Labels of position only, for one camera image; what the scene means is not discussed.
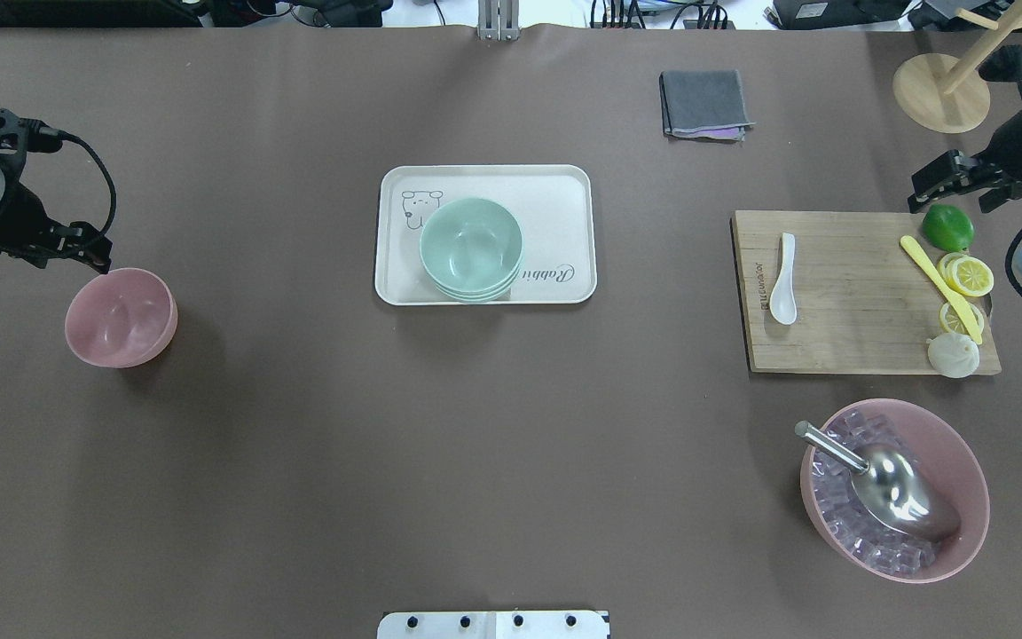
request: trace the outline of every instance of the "brown table surface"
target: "brown table surface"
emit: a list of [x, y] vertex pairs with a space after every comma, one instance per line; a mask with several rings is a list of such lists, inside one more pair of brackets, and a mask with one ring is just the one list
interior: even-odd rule
[[[0, 31], [0, 106], [81, 135], [118, 182], [117, 266], [181, 305], [170, 349], [88, 367], [92, 272], [0, 256], [0, 638], [372, 638], [384, 611], [592, 607], [613, 636], [1022, 636], [1022, 302], [994, 377], [750, 373], [735, 210], [903, 211], [942, 135], [891, 96], [976, 34], [465, 28]], [[657, 74], [738, 69], [742, 144], [669, 141]], [[373, 291], [401, 165], [573, 164], [599, 287], [561, 307], [397, 308]], [[100, 221], [67, 146], [24, 182]], [[1022, 201], [978, 221], [1001, 266]], [[931, 586], [835, 554], [798, 497], [799, 418], [891, 397], [988, 477], [988, 539]]]

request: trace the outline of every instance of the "metal ice scoop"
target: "metal ice scoop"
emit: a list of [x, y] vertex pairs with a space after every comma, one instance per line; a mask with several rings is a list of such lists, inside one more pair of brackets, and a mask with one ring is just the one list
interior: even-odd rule
[[961, 528], [957, 509], [893, 446], [869, 444], [851, 452], [805, 420], [795, 424], [795, 435], [850, 469], [854, 493], [885, 527], [929, 542]]

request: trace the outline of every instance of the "stacked bowls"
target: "stacked bowls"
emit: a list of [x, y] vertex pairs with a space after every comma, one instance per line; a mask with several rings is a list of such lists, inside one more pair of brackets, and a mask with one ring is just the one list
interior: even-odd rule
[[511, 288], [522, 267], [522, 229], [491, 199], [462, 198], [439, 207], [420, 234], [420, 262], [452, 300], [480, 304]]

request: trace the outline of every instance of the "wooden stand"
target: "wooden stand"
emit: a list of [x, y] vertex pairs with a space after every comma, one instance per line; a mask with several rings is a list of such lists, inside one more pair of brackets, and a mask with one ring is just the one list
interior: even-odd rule
[[985, 121], [988, 84], [974, 72], [1009, 34], [1022, 29], [1022, 0], [998, 20], [965, 9], [958, 9], [957, 15], [989, 31], [960, 59], [925, 53], [905, 60], [893, 74], [897, 105], [918, 125], [939, 133], [965, 133]]

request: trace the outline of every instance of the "white ceramic spoon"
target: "white ceramic spoon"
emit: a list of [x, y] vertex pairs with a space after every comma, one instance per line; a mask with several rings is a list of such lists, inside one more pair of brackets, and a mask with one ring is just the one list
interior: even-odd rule
[[795, 287], [791, 284], [792, 272], [795, 271], [795, 235], [783, 234], [783, 266], [779, 267], [779, 279], [776, 287], [771, 290], [771, 316], [780, 324], [794, 324], [798, 317], [795, 308]]

